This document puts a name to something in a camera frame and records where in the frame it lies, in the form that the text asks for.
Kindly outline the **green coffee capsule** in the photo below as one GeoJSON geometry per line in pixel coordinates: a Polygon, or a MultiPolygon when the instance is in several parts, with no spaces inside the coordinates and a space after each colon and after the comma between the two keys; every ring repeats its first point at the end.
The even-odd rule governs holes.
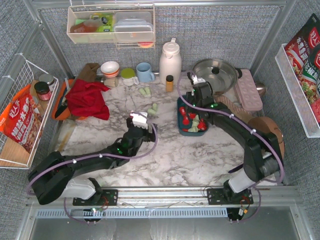
{"type": "Polygon", "coordinates": [[[145,96],[145,95],[147,94],[143,88],[140,88],[140,89],[139,89],[139,92],[140,92],[143,96],[145,96]]]}
{"type": "Polygon", "coordinates": [[[158,111],[158,105],[156,103],[153,103],[152,104],[152,109],[157,112],[158,111]]]}
{"type": "Polygon", "coordinates": [[[156,111],[154,110],[154,109],[152,109],[152,108],[149,108],[148,110],[147,110],[147,112],[148,112],[148,114],[150,114],[150,115],[156,115],[156,111]]]}
{"type": "Polygon", "coordinates": [[[199,131],[199,129],[196,126],[188,129],[188,132],[191,132],[191,133],[197,133],[198,131],[199,131]]]}
{"type": "Polygon", "coordinates": [[[151,90],[150,90],[150,88],[149,88],[149,87],[145,87],[144,90],[145,90],[146,96],[147,96],[147,97],[150,97],[150,96],[151,96],[151,90]]]}
{"type": "Polygon", "coordinates": [[[192,127],[193,127],[193,128],[194,128],[194,127],[197,128],[198,125],[199,125],[199,123],[200,123],[200,122],[199,122],[198,120],[193,120],[193,121],[192,121],[192,127]]]}

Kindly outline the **glass pepper grinder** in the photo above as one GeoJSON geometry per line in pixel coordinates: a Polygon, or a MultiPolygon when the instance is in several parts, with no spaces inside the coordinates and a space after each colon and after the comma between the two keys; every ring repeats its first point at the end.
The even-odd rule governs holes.
{"type": "Polygon", "coordinates": [[[103,78],[101,82],[108,88],[116,88],[119,84],[119,80],[116,77],[103,78]]]}

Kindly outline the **teal storage basket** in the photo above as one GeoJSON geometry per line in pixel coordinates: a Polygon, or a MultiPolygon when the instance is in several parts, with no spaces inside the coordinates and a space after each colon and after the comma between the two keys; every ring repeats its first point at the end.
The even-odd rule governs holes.
{"type": "Polygon", "coordinates": [[[181,135],[186,136],[186,137],[200,137],[203,136],[209,129],[209,125],[206,121],[201,120],[200,122],[204,122],[207,125],[207,130],[205,131],[199,131],[198,132],[184,132],[182,129],[190,129],[192,128],[192,122],[194,119],[190,119],[188,114],[187,117],[189,119],[189,125],[183,125],[182,121],[185,118],[185,116],[182,116],[179,112],[179,108],[180,107],[184,107],[186,108],[186,104],[181,100],[181,98],[179,97],[176,101],[176,113],[177,113],[177,128],[178,131],[181,135]]]}

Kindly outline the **white thermos jug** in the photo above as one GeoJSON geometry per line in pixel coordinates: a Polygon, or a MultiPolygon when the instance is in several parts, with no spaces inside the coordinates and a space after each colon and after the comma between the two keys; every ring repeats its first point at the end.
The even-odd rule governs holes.
{"type": "Polygon", "coordinates": [[[182,57],[180,46],[176,38],[166,42],[162,47],[162,54],[159,60],[159,78],[162,84],[166,84],[166,77],[173,76],[173,84],[176,85],[182,71],[182,57]]]}

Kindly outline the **green packaged item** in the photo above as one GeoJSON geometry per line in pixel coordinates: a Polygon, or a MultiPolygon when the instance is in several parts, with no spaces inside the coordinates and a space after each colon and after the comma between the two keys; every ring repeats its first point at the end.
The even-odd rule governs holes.
{"type": "Polygon", "coordinates": [[[97,33],[110,33],[114,31],[114,15],[109,13],[94,13],[90,15],[90,19],[99,20],[101,24],[95,30],[97,33]]]}

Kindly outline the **clear plastic food container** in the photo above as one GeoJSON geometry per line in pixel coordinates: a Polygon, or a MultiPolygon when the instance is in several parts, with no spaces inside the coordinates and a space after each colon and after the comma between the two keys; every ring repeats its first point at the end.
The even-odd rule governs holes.
{"type": "Polygon", "coordinates": [[[148,11],[117,12],[114,20],[114,36],[120,43],[151,42],[154,39],[152,15],[148,11]]]}

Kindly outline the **red cloth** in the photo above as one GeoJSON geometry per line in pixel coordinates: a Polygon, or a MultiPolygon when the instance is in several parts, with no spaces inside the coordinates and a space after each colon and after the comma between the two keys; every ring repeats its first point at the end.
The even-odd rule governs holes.
{"type": "Polygon", "coordinates": [[[95,117],[107,121],[110,112],[102,92],[108,90],[110,88],[101,82],[77,79],[65,96],[70,113],[77,117],[95,117]]]}

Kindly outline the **stainless steel pot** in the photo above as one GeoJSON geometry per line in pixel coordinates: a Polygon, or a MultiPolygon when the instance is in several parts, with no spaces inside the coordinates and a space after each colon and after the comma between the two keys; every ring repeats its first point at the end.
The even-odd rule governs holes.
{"type": "Polygon", "coordinates": [[[210,83],[214,96],[228,92],[243,76],[240,68],[218,58],[201,60],[194,65],[192,71],[198,78],[210,83]]]}

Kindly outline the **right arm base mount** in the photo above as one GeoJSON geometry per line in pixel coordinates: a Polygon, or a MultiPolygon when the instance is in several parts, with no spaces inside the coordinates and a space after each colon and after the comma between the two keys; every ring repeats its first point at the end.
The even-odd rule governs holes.
{"type": "Polygon", "coordinates": [[[209,205],[251,205],[254,203],[252,192],[249,189],[234,193],[224,188],[207,188],[206,196],[209,205]]]}

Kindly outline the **round wooden board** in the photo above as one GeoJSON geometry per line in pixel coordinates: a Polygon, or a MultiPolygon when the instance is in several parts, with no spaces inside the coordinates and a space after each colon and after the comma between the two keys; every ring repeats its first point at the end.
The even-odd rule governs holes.
{"type": "Polygon", "coordinates": [[[254,117],[248,121],[248,125],[263,133],[275,134],[278,140],[281,156],[282,158],[284,158],[285,156],[284,136],[282,131],[278,127],[278,125],[271,118],[266,116],[254,117]]]}

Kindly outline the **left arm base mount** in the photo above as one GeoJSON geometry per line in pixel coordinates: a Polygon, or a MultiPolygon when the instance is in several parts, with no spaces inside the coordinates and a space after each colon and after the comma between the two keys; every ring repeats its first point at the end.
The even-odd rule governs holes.
{"type": "Polygon", "coordinates": [[[100,206],[109,207],[116,206],[118,202],[117,189],[103,189],[102,193],[95,193],[89,199],[74,198],[72,201],[73,206],[100,206]]]}

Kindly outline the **white orange striped bowl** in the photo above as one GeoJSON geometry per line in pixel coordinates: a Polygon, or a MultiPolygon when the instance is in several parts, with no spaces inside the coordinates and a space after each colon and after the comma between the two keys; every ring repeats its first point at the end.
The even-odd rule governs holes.
{"type": "Polygon", "coordinates": [[[116,77],[120,71],[120,65],[116,61],[107,61],[100,66],[105,77],[116,77]]]}

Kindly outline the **orange spice bottle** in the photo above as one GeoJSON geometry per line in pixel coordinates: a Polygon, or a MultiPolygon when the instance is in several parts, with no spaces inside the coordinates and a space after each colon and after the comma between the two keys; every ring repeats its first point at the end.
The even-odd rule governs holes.
{"type": "Polygon", "coordinates": [[[166,90],[166,92],[173,92],[173,90],[174,90],[174,77],[172,75],[166,76],[165,90],[166,90]]]}

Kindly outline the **red seasoning bag right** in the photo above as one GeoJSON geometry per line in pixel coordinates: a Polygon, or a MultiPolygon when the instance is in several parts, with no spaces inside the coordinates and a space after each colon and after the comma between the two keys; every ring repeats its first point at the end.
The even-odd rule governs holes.
{"type": "Polygon", "coordinates": [[[317,122],[320,121],[320,19],[313,13],[284,47],[317,122]]]}

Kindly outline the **dark lidded jar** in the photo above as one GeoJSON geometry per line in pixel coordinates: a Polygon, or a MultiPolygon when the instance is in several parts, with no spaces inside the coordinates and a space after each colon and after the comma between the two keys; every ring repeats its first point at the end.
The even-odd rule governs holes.
{"type": "Polygon", "coordinates": [[[49,101],[52,96],[49,85],[46,82],[38,81],[34,84],[34,90],[41,101],[49,101]]]}

